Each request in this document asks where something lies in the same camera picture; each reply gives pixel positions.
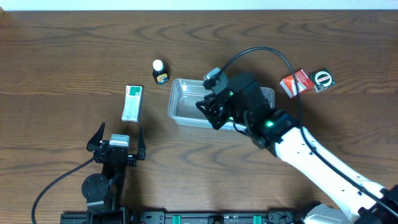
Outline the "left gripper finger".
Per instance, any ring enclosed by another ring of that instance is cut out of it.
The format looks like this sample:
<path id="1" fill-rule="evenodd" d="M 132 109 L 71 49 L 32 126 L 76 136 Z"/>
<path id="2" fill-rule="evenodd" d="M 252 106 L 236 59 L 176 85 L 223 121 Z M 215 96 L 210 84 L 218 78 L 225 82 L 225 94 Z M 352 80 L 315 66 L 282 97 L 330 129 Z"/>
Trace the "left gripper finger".
<path id="1" fill-rule="evenodd" d="M 101 141 L 103 139 L 105 129 L 105 122 L 102 122 L 97 132 L 91 137 L 86 145 L 86 150 L 89 152 L 95 152 L 101 148 Z"/>
<path id="2" fill-rule="evenodd" d="M 137 143 L 137 160 L 144 161 L 146 158 L 146 145 L 143 137 L 143 128 L 139 129 L 139 138 Z"/>

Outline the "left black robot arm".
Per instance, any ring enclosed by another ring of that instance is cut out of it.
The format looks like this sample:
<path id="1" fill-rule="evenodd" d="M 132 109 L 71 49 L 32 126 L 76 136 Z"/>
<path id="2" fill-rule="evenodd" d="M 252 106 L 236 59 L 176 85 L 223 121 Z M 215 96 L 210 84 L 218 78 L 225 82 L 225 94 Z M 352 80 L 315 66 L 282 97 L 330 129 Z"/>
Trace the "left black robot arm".
<path id="1" fill-rule="evenodd" d="M 137 161 L 143 161 L 146 158 L 142 128 L 139 130 L 135 154 L 129 153 L 130 137 L 128 135 L 112 134 L 111 139 L 104 140 L 104 129 L 105 124 L 102 123 L 86 145 L 87 151 L 93 153 L 94 161 L 103 166 L 102 171 L 88 176 L 81 186 L 88 210 L 94 213 L 120 207 L 126 168 L 135 167 Z"/>

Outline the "red white medicine box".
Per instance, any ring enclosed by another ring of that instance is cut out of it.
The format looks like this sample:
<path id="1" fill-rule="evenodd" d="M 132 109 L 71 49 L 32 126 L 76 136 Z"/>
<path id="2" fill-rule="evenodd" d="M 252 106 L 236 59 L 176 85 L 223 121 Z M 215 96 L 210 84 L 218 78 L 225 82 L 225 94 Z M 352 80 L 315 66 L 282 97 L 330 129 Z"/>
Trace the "red white medicine box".
<path id="1" fill-rule="evenodd" d="M 301 69 L 296 71 L 294 75 L 289 75 L 281 79 L 280 86 L 289 98 L 295 98 L 297 94 L 313 89 L 314 84 L 305 71 Z"/>

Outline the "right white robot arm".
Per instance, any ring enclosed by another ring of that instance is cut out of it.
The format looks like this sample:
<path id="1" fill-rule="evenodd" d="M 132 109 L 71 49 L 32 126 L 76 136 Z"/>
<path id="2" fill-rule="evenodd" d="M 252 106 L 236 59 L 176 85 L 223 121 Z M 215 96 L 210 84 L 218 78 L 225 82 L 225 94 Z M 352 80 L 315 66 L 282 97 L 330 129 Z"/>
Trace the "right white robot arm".
<path id="1" fill-rule="evenodd" d="M 228 78 L 218 72 L 207 75 L 203 86 L 209 94 L 196 107 L 213 129 L 227 122 L 243 125 L 243 135 L 309 178 L 337 204 L 348 222 L 397 223 L 397 188 L 387 190 L 360 175 L 292 115 L 271 108 L 251 74 Z"/>

